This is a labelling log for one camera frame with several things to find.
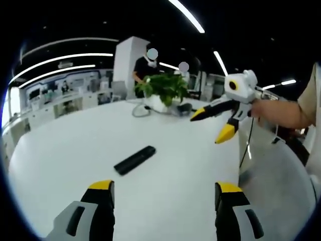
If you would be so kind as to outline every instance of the white table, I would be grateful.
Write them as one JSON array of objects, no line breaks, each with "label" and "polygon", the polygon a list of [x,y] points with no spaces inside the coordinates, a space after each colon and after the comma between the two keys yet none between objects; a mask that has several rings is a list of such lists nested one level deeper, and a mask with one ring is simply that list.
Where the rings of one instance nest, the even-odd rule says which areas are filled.
[{"label": "white table", "polygon": [[[90,184],[113,179],[115,241],[216,240],[214,184],[237,184],[239,173],[238,137],[214,144],[229,113],[192,123],[157,113],[134,118],[134,106],[122,101],[79,111],[21,137],[9,181],[39,236]],[[157,150],[152,158],[123,177],[114,171],[147,145]]]}]

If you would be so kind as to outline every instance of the green leaves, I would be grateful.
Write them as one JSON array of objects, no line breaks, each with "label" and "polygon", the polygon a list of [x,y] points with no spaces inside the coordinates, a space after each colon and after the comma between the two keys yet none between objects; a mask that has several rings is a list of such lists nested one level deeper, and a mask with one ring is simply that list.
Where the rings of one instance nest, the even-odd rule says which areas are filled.
[{"label": "green leaves", "polygon": [[180,75],[173,74],[159,74],[153,76],[146,76],[145,83],[139,83],[135,88],[144,91],[147,97],[151,95],[159,95],[161,101],[166,105],[172,104],[173,98],[178,97],[183,101],[187,96],[187,83]]}]

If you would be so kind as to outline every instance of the black ceiling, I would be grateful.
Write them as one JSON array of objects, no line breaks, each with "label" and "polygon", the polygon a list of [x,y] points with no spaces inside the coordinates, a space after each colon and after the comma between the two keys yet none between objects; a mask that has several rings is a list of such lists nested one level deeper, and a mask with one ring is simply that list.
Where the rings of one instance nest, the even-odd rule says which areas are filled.
[{"label": "black ceiling", "polygon": [[[303,4],[282,8],[263,3],[247,5],[226,1],[181,0],[205,30],[200,34],[168,0],[115,1],[108,6],[85,10],[60,10],[48,13],[31,26],[24,41],[24,53],[41,45],[68,38],[101,37],[124,40],[137,36],[156,43],[162,62],[190,64],[223,75],[213,51],[218,51],[228,73],[253,69],[259,85],[266,86],[288,79],[297,84],[273,89],[289,99],[296,99],[306,85],[313,63],[320,54],[318,7]],[[58,56],[77,53],[115,53],[117,42],[74,41],[39,50],[17,63],[15,74]],[[75,60],[112,68],[113,57]],[[22,78],[56,70],[58,62],[39,67]]]}]

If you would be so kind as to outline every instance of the black remote control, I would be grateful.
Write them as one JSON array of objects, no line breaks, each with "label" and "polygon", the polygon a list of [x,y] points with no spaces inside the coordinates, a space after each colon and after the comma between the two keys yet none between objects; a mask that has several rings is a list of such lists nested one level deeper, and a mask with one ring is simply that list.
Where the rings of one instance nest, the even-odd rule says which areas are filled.
[{"label": "black remote control", "polygon": [[139,166],[141,163],[146,161],[148,158],[150,158],[152,155],[154,155],[156,152],[156,149],[151,146],[147,146],[140,151],[136,152],[134,155],[126,158],[122,162],[118,163],[114,166],[116,172],[118,172],[120,175],[125,175],[128,172],[130,172],[135,167]]}]

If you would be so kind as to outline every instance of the potted plant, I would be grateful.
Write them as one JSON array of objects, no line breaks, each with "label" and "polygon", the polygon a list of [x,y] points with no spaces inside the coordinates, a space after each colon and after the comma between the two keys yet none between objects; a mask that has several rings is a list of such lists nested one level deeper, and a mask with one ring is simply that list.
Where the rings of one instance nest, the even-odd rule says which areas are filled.
[{"label": "potted plant", "polygon": [[181,75],[174,74],[146,76],[144,83],[139,83],[136,88],[145,93],[147,104],[159,112],[168,112],[173,99],[182,102],[188,94],[187,83]]}]

